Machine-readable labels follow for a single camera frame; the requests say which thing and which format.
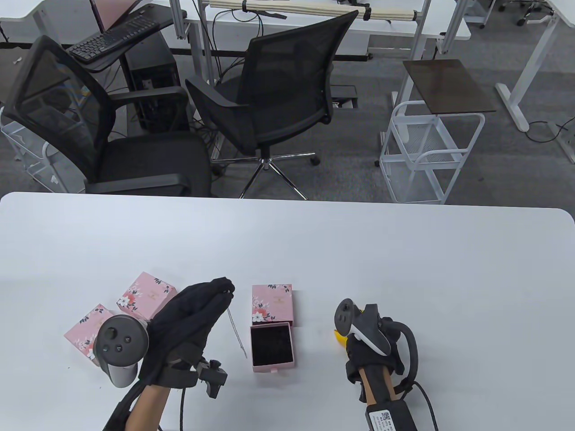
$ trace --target white desk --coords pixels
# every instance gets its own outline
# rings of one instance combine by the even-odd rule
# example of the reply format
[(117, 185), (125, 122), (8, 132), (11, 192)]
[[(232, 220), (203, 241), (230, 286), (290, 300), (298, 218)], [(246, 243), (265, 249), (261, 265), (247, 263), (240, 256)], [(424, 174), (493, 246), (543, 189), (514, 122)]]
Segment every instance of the white desk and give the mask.
[[(248, 353), (251, 285), (295, 289), (296, 368), (252, 373), (224, 315), (205, 354), (228, 381), (215, 401), (187, 392), (187, 430), (367, 429), (332, 333), (351, 297), (411, 327), (442, 431), (568, 431), (574, 250), (573, 220), (555, 209), (9, 194), (0, 423), (101, 431), (125, 390), (63, 334), (98, 302), (114, 309), (147, 271), (179, 288), (229, 277)], [(432, 429), (421, 395), (407, 401), (419, 430)], [(178, 410), (173, 391), (163, 429), (178, 429)]]
[(44, 7), (44, 0), (3, 0), (0, 3), (0, 22), (18, 22), (32, 16), (38, 26), (38, 30), (40, 30), (40, 34), (46, 34), (53, 40), (58, 41), (58, 32), (48, 18)]
[[(521, 132), (529, 131), (529, 122), (523, 115), (523, 112), (521, 112), (519, 103), (523, 99), (523, 96), (525, 96), (531, 82), (543, 64), (547, 53), (553, 46), (553, 42), (555, 42), (555, 39), (557, 38), (557, 33), (555, 31), (557, 25), (563, 21), (567, 26), (575, 28), (575, 1), (547, 0), (547, 3), (553, 7), (555, 14), (547, 24), (547, 28), (543, 32), (541, 39), (539, 39), (539, 42), (537, 43), (531, 58), (529, 58), (519, 80), (515, 84), (515, 87), (512, 91), (509, 91), (507, 85), (503, 83), (495, 84), (495, 88), (499, 93), (501, 100), (503, 100), (509, 115), (511, 115), (515, 125)], [(555, 124), (548, 123), (548, 126), (553, 135), (558, 134), (559, 129)], [(572, 163), (575, 163), (575, 152), (573, 151), (573, 148), (559, 137), (557, 141), (569, 160)]]

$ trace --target gray carpet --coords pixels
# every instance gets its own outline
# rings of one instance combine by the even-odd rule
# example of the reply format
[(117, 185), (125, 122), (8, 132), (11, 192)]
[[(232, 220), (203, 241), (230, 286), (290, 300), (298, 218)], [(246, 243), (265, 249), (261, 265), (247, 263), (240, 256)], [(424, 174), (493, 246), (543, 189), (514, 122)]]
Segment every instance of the gray carpet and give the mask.
[[(545, 25), (519, 28), (515, 26), (518, 16), (518, 7), (509, 7), (504, 13), (495, 11), (485, 29), (472, 27), (471, 40), (457, 42), (449, 55), (462, 60), (492, 97), (498, 112), (486, 115), (484, 130), (447, 203), (558, 207), (575, 215), (575, 165), (568, 162), (556, 143), (534, 143), (518, 132), (493, 88), (497, 82), (513, 86), (545, 29)], [(529, 121), (553, 120), (562, 124), (575, 116), (575, 31), (565, 25), (560, 27), (552, 53), (522, 102)], [(406, 39), (373, 37), (370, 45), (389, 47), (405, 43)], [(373, 161), (379, 154), (378, 132), (388, 125), (389, 93), (399, 88), (404, 69), (395, 53), (374, 52), (375, 58), (367, 63), (335, 63), (332, 83), (356, 86), (358, 110), (337, 111), (331, 124), (317, 125), (273, 147), (276, 154), (310, 150), (319, 153), (321, 164), (317, 167), (305, 159), (278, 163), (310, 199), (390, 201), (381, 171), (374, 167)], [(430, 44), (424, 57), (430, 58), (432, 54)], [(5, 56), (6, 53), (0, 52), (0, 62)], [(189, 57), (179, 57), (178, 64), (189, 70)], [(455, 142), (468, 140), (473, 131), (472, 123), (466, 119), (452, 119), (447, 127)], [(575, 121), (570, 130), (564, 133), (573, 134)], [(531, 133), (539, 140), (551, 138), (542, 126), (533, 126)], [(227, 144), (225, 155), (234, 153)], [(213, 192), (220, 197), (236, 197), (253, 170), (253, 166), (229, 166), (225, 176), (214, 182)], [(12, 149), (0, 141), (0, 196), (12, 190), (41, 189), (13, 160)], [(260, 175), (247, 197), (296, 198), (271, 172)]]

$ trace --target black mesh office chair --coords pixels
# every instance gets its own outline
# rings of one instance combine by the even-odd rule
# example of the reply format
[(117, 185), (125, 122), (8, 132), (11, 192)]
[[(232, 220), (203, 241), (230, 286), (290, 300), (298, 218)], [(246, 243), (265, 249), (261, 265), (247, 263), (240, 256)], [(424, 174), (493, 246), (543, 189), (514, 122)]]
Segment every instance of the black mesh office chair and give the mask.
[(197, 135), (168, 132), (108, 142), (119, 107), (164, 97), (185, 115), (184, 88), (109, 95), (57, 43), (41, 36), (21, 67), (4, 115), (74, 163), (86, 177), (87, 193), (209, 197), (209, 156)]
[(358, 15), (337, 18), (250, 41), (241, 76), (216, 87), (199, 76), (186, 80), (203, 119), (211, 120), (246, 156), (212, 160), (213, 164), (253, 163), (258, 166), (240, 194), (243, 198), (261, 170), (271, 168), (302, 198), (305, 195), (275, 165), (275, 161), (311, 157), (313, 152), (271, 156), (270, 147), (290, 139), (318, 122), (328, 124), (334, 108), (329, 75), (335, 52)]

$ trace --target hand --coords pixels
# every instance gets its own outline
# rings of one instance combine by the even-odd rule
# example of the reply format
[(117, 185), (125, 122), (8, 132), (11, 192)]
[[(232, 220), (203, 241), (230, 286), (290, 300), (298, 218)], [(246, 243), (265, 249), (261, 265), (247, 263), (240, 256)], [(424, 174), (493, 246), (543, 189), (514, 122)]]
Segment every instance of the hand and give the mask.
[[(382, 320), (391, 321), (390, 317), (383, 317)], [(352, 383), (361, 380), (359, 375), (359, 369), (367, 365), (382, 365), (385, 366), (389, 373), (393, 372), (402, 375), (405, 371), (405, 367), (399, 352), (397, 351), (397, 340), (401, 336), (399, 331), (390, 330), (385, 331), (383, 334), (389, 340), (389, 344), (392, 348), (392, 354), (390, 356), (382, 356), (376, 353), (363, 341), (358, 340), (355, 336), (350, 335), (347, 338), (346, 351), (347, 356), (350, 359), (346, 364), (347, 378)]]
[[(231, 281), (218, 278), (188, 286), (173, 297), (148, 324), (149, 348), (139, 378), (145, 384), (154, 384), (170, 352), (184, 342), (203, 352), (213, 325), (228, 308), (234, 291)], [(185, 364), (187, 369), (192, 365), (196, 364)]]

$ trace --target desk leg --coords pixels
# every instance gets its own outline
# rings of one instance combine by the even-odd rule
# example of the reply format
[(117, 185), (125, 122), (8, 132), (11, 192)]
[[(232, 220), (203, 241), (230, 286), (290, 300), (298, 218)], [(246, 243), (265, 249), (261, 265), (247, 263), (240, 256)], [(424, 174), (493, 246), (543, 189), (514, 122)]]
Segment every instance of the desk leg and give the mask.
[(191, 59), (194, 63), (194, 73), (201, 76), (203, 80), (208, 79), (205, 63), (202, 58), (202, 46), (200, 44), (200, 23), (192, 23), (190, 32), (187, 34), (187, 41), (191, 48)]
[(46, 13), (46, 10), (43, 7), (36, 10), (32, 14), (32, 17), (34, 18), (34, 22), (36, 23), (38, 30), (40, 30), (40, 34), (45, 34), (54, 42), (60, 43), (58, 33), (54, 28), (54, 26), (52, 25), (52, 21), (48, 17), (48, 14)]
[[(421, 60), (423, 57), (423, 51), (426, 48), (427, 38), (423, 35), (417, 41), (417, 44), (413, 47), (414, 52), (412, 52), (411, 59), (413, 60)], [(401, 83), (401, 87), (399, 93), (396, 91), (392, 91), (392, 102), (393, 106), (397, 106), (398, 103), (402, 103), (408, 101), (411, 97), (411, 92), (413, 90), (413, 80), (409, 76), (409, 73), (405, 72), (403, 77), (403, 82)], [(404, 116), (405, 110), (407, 107), (402, 107), (398, 112), (398, 116)], [(401, 135), (401, 139), (403, 142), (409, 141), (409, 133), (407, 132), (406, 126), (398, 126), (397, 131)]]
[(495, 89), (499, 93), (499, 96), (501, 96), (501, 100), (503, 100), (509, 115), (511, 115), (511, 118), (513, 118), (513, 121), (521, 132), (529, 131), (529, 123), (521, 112), (519, 102), (521, 102), (523, 96), (525, 96), (533, 78), (535, 78), (535, 75), (539, 71), (541, 64), (543, 64), (547, 53), (553, 45), (553, 42), (555, 42), (555, 39), (557, 38), (557, 33), (555, 32), (557, 23), (559, 23), (559, 17), (555, 15), (549, 21), (549, 24), (547, 24), (547, 28), (545, 29), (543, 36), (541, 36), (539, 43), (537, 43), (535, 51), (531, 54), (531, 58), (527, 62), (525, 69), (523, 69), (513, 91), (509, 92), (509, 88), (505, 84), (495, 84)]

